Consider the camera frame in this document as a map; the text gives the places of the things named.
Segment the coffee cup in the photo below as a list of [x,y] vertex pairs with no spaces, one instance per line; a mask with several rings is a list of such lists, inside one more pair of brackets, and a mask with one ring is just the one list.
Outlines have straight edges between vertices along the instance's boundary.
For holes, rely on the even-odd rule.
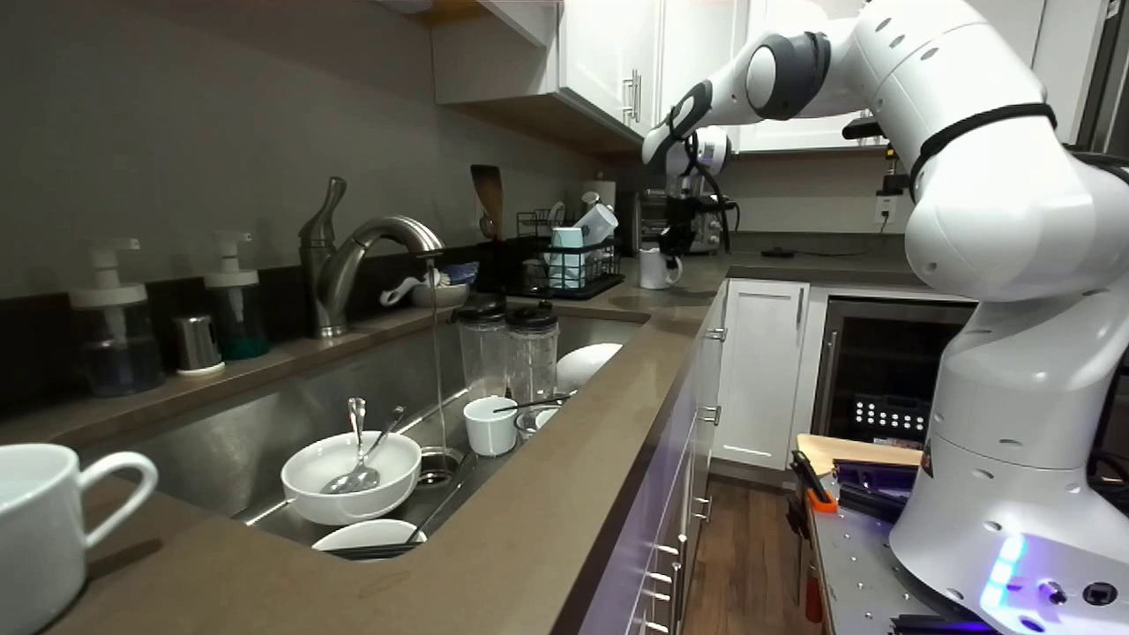
[[[135,494],[85,532],[80,494],[115,469],[140,472]],[[65,444],[0,448],[0,635],[49,625],[80,591],[85,559],[156,491],[156,466],[138,453],[113,453],[79,469]]]
[[488,394],[488,400],[466,401],[461,420],[466,420],[470,448],[477,454],[512,453],[520,444],[514,415],[520,415],[514,400]]

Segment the sink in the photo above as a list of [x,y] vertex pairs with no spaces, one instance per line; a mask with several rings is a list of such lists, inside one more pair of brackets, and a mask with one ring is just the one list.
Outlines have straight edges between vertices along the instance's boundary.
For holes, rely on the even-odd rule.
[[[566,358],[590,342],[627,342],[635,327],[637,321],[566,314],[556,352]],[[279,469],[296,448],[350,427],[350,394],[366,400],[366,427],[395,415],[392,429],[425,444],[420,484],[392,520],[420,524],[461,484],[443,513],[432,520],[432,536],[506,469],[509,454],[522,453],[522,444],[496,458],[470,453],[461,406],[477,400],[481,388],[461,384],[460,334],[452,326],[408,332],[320,375],[287,377],[248,401],[140,439],[135,453],[159,466],[159,491],[252,531],[314,542],[330,532],[330,525],[309,525],[287,513]]]

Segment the faucet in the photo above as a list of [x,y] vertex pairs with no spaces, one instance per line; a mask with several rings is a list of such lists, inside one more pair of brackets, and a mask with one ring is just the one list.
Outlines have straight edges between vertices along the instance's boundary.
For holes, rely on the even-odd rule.
[[314,294],[316,338],[345,334],[345,300],[356,282],[362,253],[378,239],[392,239],[420,253],[427,264],[443,252],[443,242],[408,215],[381,215],[356,226],[338,248],[330,233],[330,215],[345,197],[345,179],[327,178],[323,201],[314,220],[301,231],[301,262]]

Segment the wooden floor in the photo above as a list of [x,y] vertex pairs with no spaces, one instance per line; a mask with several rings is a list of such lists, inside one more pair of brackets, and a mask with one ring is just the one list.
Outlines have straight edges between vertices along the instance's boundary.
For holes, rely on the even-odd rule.
[[683,635],[820,635],[799,599],[799,541],[787,499],[740,479],[709,479]]

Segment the drain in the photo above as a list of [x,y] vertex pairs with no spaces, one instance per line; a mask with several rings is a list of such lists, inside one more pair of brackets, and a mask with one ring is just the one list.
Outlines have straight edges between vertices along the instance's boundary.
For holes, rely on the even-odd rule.
[[416,491],[447,488],[461,466],[461,453],[443,444],[425,444]]

